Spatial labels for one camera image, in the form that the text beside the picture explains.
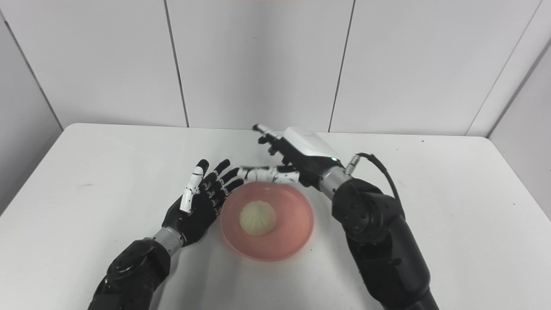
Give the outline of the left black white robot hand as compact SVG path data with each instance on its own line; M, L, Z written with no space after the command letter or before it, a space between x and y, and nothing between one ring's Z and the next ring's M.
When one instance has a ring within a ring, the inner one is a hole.
M201 159L194 167L183 194L169 207L161 225L181 247L197 243L218 218L226 199L244 184L238 168L230 169L230 159L208 171L209 161Z

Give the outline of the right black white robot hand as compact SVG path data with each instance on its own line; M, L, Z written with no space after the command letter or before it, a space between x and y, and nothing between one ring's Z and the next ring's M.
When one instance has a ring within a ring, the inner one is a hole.
M281 153L279 166L241 166L238 177L246 183L302 184L332 197L341 184L351 179L336 151L315 132L288 127L281 135L265 125L252 128L260 132L259 144L270 144L270 155Z

